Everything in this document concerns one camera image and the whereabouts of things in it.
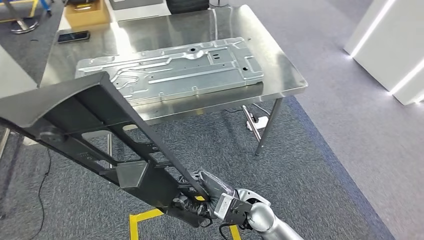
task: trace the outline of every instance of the table top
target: table top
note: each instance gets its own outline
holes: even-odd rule
[[[51,47],[40,87],[74,79],[83,59],[116,56],[180,45],[242,37],[264,77],[261,83],[173,100],[131,105],[148,124],[216,112],[302,93],[308,86],[274,38],[247,6],[60,30],[90,31],[90,39]]]

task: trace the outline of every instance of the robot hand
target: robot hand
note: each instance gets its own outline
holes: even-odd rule
[[[303,240],[271,209],[271,203],[259,194],[244,188],[233,188],[203,169],[195,179],[210,197],[207,209],[212,218],[219,218],[242,229],[257,231],[263,240]]]

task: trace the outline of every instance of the led light strip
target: led light strip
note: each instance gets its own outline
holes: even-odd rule
[[[419,104],[422,100],[424,100],[424,94],[415,99],[415,103]]]
[[[365,42],[368,40],[370,35],[373,33],[373,31],[376,29],[377,25],[380,23],[380,21],[383,19],[383,17],[386,15],[386,13],[389,11],[390,7],[395,3],[396,0],[388,0],[384,7],[381,9],[380,13],[377,15],[377,17],[374,19],[372,24],[369,26],[368,30],[365,32],[365,35],[361,38],[358,45],[353,49],[350,56],[354,58],[359,50],[362,48],[362,46],[365,44]]]
[[[422,69],[424,68],[424,58],[402,79],[400,82],[394,86],[394,88],[390,91],[390,94],[393,95],[399,91],[399,89],[403,88],[412,78],[415,77]]]

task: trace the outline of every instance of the black tire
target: black tire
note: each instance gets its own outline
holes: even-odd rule
[[[183,14],[207,10],[209,0],[166,0],[171,14]]]

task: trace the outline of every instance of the smartphone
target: smartphone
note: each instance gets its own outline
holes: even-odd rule
[[[63,44],[63,43],[69,43],[69,42],[75,42],[75,41],[81,41],[81,40],[87,40],[87,39],[90,39],[90,32],[79,31],[79,32],[72,32],[67,34],[60,34],[59,38],[57,39],[57,42],[59,44]]]

